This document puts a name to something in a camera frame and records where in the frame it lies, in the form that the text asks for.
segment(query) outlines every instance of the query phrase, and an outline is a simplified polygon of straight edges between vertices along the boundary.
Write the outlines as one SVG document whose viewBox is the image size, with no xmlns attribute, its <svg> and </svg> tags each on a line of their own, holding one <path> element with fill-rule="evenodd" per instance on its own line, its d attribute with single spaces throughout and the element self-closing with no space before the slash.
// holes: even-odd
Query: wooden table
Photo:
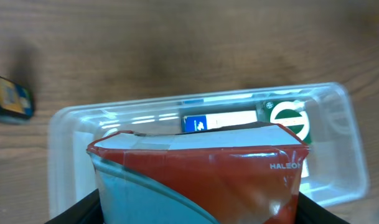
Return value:
<svg viewBox="0 0 379 224">
<path fill-rule="evenodd" d="M 370 191 L 329 210 L 379 223 L 378 9 L 345 0 L 0 0 L 0 75 L 29 74 L 38 107 L 28 125 L 0 124 L 0 223 L 48 219 L 47 126 L 63 107 L 331 81 L 353 99 Z"/>
</svg>

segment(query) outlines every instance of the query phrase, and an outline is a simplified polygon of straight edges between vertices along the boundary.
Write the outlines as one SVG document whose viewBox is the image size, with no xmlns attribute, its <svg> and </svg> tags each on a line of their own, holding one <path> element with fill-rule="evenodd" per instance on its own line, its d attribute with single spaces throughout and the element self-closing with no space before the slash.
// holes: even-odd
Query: yellow label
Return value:
<svg viewBox="0 0 379 224">
<path fill-rule="evenodd" d="M 15 84 L 3 78 L 0 78 L 0 106 L 5 110 L 24 113 Z"/>
</svg>

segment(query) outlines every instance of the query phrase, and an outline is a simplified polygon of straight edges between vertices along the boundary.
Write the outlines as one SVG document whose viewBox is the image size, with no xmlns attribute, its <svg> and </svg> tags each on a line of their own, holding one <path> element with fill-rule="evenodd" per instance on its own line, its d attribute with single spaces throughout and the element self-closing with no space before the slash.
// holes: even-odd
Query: red packet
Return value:
<svg viewBox="0 0 379 224">
<path fill-rule="evenodd" d="M 293 224 L 308 147 L 280 124 L 88 146 L 106 223 Z"/>
</svg>

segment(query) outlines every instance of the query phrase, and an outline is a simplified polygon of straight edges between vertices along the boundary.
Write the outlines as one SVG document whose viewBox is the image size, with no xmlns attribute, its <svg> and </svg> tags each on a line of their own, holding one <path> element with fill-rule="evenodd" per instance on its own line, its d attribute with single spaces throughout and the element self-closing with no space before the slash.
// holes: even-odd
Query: clear plastic container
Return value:
<svg viewBox="0 0 379 224">
<path fill-rule="evenodd" d="M 50 217 L 96 188 L 93 165 L 85 151 L 96 139 L 117 130 L 181 133 L 183 118 L 197 114 L 255 110 L 259 121 L 277 121 L 277 116 L 269 117 L 263 108 L 287 101 L 286 109 L 292 106 L 309 121 L 301 131 L 302 135 L 308 131 L 312 139 L 300 191 L 324 207 L 363 197 L 368 174 L 352 105 L 343 86 L 321 83 L 64 108 L 49 126 Z"/>
</svg>

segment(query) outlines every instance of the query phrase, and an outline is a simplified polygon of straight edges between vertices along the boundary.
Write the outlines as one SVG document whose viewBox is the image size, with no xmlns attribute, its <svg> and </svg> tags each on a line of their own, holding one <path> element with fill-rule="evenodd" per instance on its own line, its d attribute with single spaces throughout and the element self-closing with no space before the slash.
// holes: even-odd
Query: wooden surface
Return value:
<svg viewBox="0 0 379 224">
<path fill-rule="evenodd" d="M 370 191 L 329 210 L 379 223 L 379 2 L 364 2 L 0 0 L 0 75 L 29 73 L 38 107 L 0 124 L 0 223 L 48 219 L 47 126 L 63 107 L 331 81 L 353 99 Z"/>
</svg>

